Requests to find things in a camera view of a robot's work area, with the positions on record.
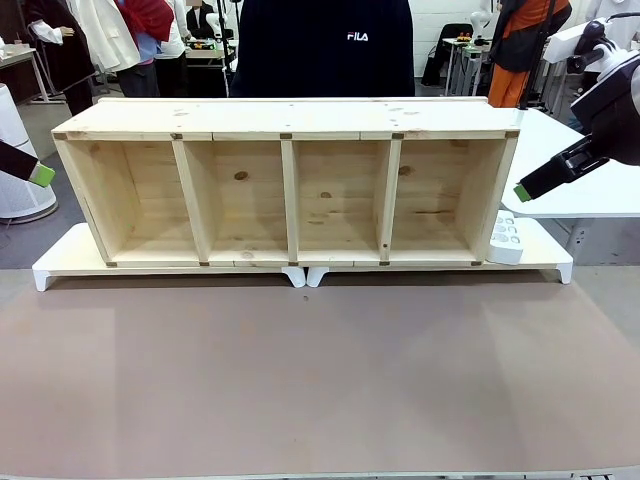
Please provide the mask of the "pine wooden four-compartment shelf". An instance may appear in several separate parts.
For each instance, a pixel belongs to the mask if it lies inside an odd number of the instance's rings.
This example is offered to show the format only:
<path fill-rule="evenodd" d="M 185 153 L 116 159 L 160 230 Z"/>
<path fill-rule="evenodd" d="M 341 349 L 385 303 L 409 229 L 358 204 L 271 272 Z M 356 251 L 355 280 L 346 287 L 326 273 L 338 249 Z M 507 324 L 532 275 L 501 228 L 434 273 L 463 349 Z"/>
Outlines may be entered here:
<path fill-rule="evenodd" d="M 103 99 L 52 137 L 110 267 L 479 267 L 520 128 L 458 99 Z"/>

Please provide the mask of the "white power strip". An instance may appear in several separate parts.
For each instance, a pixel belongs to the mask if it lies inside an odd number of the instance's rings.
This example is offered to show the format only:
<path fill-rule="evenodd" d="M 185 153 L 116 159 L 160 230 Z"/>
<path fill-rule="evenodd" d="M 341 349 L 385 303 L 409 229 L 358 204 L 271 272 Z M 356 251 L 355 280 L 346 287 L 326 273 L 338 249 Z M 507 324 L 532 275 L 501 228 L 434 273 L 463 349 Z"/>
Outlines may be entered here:
<path fill-rule="evenodd" d="M 499 210 L 486 260 L 495 264 L 518 265 L 523 252 L 524 244 L 514 215 L 509 211 Z"/>

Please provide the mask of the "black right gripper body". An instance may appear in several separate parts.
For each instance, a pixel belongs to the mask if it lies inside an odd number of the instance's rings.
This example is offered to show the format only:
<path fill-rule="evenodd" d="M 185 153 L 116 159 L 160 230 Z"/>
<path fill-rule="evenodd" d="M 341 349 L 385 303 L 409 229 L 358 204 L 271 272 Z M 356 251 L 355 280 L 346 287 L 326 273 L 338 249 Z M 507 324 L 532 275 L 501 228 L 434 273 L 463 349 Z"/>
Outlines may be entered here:
<path fill-rule="evenodd" d="M 640 64 L 623 64 L 572 106 L 594 159 L 640 166 Z"/>

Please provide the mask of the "black chair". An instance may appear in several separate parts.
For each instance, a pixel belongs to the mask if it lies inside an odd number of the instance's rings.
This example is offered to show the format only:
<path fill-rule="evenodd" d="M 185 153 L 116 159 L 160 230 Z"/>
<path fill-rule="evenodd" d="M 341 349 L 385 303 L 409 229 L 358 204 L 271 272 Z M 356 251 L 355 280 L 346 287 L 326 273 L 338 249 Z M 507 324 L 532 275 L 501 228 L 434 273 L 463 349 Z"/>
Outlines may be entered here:
<path fill-rule="evenodd" d="M 441 70 L 449 62 L 452 49 L 444 40 L 447 38 L 456 39 L 460 34 L 470 34 L 472 29 L 473 27 L 470 23 L 449 23 L 442 27 L 438 41 L 428 54 L 421 79 L 422 85 L 437 86 L 440 84 Z"/>

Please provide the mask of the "white desk riser stand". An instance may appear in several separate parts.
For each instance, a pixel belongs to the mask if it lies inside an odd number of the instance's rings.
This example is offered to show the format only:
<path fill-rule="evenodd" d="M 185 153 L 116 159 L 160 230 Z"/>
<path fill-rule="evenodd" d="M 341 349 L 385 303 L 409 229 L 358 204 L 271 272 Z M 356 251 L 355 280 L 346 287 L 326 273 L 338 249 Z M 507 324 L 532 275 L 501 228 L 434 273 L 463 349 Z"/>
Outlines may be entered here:
<path fill-rule="evenodd" d="M 108 266 L 102 259 L 87 223 L 74 225 L 32 266 L 36 290 L 45 292 L 57 278 L 163 275 L 282 274 L 294 288 L 307 285 L 299 266 Z"/>
<path fill-rule="evenodd" d="M 484 262 L 477 266 L 330 266 L 309 267 L 306 285 L 318 287 L 328 273 L 370 273 L 370 272 L 457 272 L 457 271 L 517 271 L 555 270 L 559 281 L 569 284 L 572 279 L 573 257 L 534 219 L 516 218 L 516 229 L 524 243 L 524 250 L 517 265 Z"/>

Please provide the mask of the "person in navy FILA sweatshirt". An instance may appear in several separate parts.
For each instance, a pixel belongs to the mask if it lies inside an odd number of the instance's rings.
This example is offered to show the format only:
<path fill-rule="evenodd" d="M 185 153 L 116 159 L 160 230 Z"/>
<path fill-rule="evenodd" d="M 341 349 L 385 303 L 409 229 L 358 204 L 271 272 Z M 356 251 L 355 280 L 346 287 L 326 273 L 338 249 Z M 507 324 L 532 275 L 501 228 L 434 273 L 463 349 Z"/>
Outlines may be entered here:
<path fill-rule="evenodd" d="M 409 0 L 244 0 L 235 98 L 412 97 Z"/>

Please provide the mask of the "background table with orange objects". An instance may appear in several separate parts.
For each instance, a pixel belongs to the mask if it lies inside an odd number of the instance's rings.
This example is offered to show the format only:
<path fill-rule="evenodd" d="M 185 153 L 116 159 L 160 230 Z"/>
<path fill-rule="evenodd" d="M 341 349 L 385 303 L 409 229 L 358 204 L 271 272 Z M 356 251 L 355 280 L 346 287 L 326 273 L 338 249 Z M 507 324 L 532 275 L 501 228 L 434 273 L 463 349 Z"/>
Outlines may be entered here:
<path fill-rule="evenodd" d="M 444 96 L 476 96 L 491 41 L 479 36 L 445 38 L 443 43 L 450 47 Z"/>

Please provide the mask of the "white air purifier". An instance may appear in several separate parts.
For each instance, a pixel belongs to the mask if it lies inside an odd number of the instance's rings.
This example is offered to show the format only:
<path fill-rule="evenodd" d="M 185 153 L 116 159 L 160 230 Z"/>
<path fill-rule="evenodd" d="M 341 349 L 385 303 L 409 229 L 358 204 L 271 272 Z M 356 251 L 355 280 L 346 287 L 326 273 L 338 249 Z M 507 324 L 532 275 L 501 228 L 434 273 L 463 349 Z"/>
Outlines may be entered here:
<path fill-rule="evenodd" d="M 39 161 L 9 88 L 0 83 L 0 223 L 29 223 L 52 213 L 54 177 Z"/>

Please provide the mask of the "mannequin in white coat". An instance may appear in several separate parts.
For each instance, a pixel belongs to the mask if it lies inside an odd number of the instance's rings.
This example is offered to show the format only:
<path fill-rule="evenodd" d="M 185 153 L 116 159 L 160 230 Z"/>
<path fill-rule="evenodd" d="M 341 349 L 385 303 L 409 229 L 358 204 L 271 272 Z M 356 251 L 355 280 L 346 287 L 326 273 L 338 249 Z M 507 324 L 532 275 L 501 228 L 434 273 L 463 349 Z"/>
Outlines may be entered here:
<path fill-rule="evenodd" d="M 140 62 L 138 48 L 115 0 L 76 0 L 76 11 L 93 63 L 101 71 L 116 73 Z"/>

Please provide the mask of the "grey background desk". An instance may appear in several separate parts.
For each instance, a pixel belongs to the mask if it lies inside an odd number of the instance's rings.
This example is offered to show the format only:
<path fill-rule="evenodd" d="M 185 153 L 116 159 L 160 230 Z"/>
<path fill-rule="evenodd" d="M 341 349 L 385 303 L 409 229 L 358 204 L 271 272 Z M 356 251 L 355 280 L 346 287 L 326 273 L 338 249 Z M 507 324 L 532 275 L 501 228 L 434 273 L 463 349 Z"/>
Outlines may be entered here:
<path fill-rule="evenodd" d="M 7 45 L 0 58 L 0 83 L 18 105 L 64 104 L 62 93 L 51 82 L 44 57 L 27 44 Z"/>

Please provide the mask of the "mannequin in black coat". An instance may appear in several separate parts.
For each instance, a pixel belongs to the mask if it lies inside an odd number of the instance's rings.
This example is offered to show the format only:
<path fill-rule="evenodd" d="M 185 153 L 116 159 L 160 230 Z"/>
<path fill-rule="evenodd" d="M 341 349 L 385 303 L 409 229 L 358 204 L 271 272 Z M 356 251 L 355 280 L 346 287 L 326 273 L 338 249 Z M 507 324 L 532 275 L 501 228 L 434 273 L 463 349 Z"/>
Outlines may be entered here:
<path fill-rule="evenodd" d="M 67 0 L 24 0 L 24 15 L 46 57 L 52 86 L 65 96 L 71 115 L 90 108 L 95 67 Z"/>

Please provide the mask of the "person in orange and black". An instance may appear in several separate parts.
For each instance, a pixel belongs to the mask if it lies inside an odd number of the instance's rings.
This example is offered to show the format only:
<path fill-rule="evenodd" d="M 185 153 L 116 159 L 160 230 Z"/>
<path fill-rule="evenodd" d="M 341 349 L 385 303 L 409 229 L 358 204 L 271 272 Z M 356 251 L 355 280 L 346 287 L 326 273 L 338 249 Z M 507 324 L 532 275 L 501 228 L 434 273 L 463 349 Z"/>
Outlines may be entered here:
<path fill-rule="evenodd" d="M 500 14 L 491 44 L 493 62 L 488 102 L 516 108 L 534 68 L 536 43 L 545 24 L 555 34 L 572 13 L 570 0 L 499 0 Z"/>

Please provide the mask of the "red garment on mannequin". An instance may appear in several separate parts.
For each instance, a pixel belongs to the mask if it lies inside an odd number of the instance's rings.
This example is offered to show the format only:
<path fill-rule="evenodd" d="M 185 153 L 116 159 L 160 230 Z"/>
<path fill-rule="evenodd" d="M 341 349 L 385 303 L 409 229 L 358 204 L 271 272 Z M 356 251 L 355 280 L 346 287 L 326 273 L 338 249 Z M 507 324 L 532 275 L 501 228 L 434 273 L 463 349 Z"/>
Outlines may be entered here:
<path fill-rule="evenodd" d="M 138 35 L 147 34 L 158 42 L 170 38 L 174 13 L 165 0 L 114 0 L 136 44 Z"/>

